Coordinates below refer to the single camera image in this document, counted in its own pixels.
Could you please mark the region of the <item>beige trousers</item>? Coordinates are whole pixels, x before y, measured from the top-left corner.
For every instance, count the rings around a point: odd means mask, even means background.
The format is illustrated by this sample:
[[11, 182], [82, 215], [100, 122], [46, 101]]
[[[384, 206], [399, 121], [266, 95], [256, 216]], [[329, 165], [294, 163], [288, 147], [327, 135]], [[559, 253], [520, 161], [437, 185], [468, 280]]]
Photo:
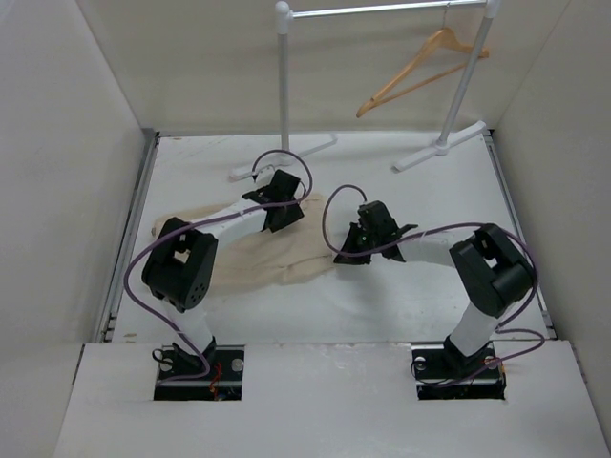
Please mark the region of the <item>beige trousers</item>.
[[239, 239], [216, 256], [209, 294], [255, 291], [270, 285], [311, 281], [334, 268], [321, 230], [326, 198], [311, 194], [301, 208], [305, 216], [276, 233]]

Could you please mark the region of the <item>wooden clothes hanger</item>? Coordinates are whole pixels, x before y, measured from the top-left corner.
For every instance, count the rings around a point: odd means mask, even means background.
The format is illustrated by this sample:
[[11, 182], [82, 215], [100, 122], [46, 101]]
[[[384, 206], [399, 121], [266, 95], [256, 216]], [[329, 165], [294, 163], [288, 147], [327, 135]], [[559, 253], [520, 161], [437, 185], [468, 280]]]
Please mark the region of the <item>wooden clothes hanger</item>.
[[461, 40], [443, 20], [441, 27], [424, 41], [406, 65], [360, 105], [356, 117], [362, 118], [392, 100], [465, 70], [474, 50], [474, 43]]

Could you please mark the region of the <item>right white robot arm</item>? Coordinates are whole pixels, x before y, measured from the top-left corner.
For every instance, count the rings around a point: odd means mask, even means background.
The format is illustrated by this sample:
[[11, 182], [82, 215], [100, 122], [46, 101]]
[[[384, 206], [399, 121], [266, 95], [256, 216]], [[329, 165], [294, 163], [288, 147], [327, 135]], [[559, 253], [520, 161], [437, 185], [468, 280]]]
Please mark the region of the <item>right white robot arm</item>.
[[399, 225], [379, 200], [359, 206], [344, 244], [331, 251], [336, 264], [366, 265], [379, 254], [455, 270], [469, 299], [467, 308], [436, 355], [440, 365], [413, 371], [424, 384], [439, 388], [500, 370], [502, 359], [488, 352], [490, 339], [516, 318], [508, 309], [524, 309], [538, 288], [527, 248], [501, 226], [461, 222], [420, 230], [415, 224]]

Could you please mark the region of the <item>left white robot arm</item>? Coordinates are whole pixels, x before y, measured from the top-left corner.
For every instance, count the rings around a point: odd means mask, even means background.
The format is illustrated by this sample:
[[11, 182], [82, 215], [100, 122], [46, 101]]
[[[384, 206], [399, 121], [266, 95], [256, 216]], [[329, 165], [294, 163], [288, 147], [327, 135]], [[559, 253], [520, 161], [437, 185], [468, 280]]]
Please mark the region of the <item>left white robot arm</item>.
[[171, 348], [154, 352], [165, 380], [204, 380], [214, 369], [216, 340], [199, 305], [208, 293], [215, 260], [231, 243], [275, 233], [304, 217], [296, 196], [302, 181], [277, 170], [270, 181], [209, 217], [170, 217], [145, 253], [141, 280], [164, 303], [158, 312], [174, 331]]

